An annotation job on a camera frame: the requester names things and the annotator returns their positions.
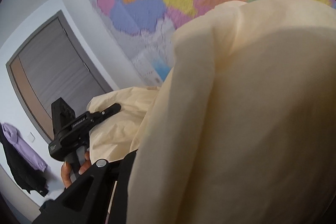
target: purple garment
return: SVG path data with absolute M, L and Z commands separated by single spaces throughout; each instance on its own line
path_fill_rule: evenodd
M 44 172 L 45 161 L 21 138 L 19 130 L 9 123 L 2 124 L 2 131 L 8 142 L 19 152 L 34 170 Z

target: black jacket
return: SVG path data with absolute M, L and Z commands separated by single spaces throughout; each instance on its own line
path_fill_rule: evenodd
M 8 142 L 3 134 L 1 126 L 0 142 L 5 151 L 7 164 L 18 186 L 27 190 L 28 193 L 30 193 L 31 190 L 36 190 L 41 196 L 45 196 L 48 193 L 48 190 L 45 188 L 46 179 L 42 176 L 42 172 L 34 170 Z

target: hand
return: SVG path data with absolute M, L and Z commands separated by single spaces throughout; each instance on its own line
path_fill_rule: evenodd
M 85 163 L 83 163 L 78 173 L 82 175 L 86 170 L 90 168 L 90 166 L 91 166 L 90 152 L 86 151 L 85 152 Z M 64 162 L 64 164 L 61 167 L 61 178 L 63 180 L 63 184 L 65 188 L 68 188 L 72 184 L 71 179 L 70 179 L 70 172 L 71 172 L 71 165 L 67 162 Z

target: silver screw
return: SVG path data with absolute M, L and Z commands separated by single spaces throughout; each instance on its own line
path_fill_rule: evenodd
M 106 165 L 106 163 L 107 163 L 106 160 L 98 160 L 98 161 L 96 162 L 96 165 L 97 165 L 98 167 L 104 167 L 104 166 Z

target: gray wooden door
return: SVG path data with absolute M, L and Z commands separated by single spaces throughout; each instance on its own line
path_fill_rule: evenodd
M 41 105 L 51 117 L 51 103 L 62 97 L 80 115 L 102 87 L 72 46 L 56 18 L 21 50 L 19 58 Z

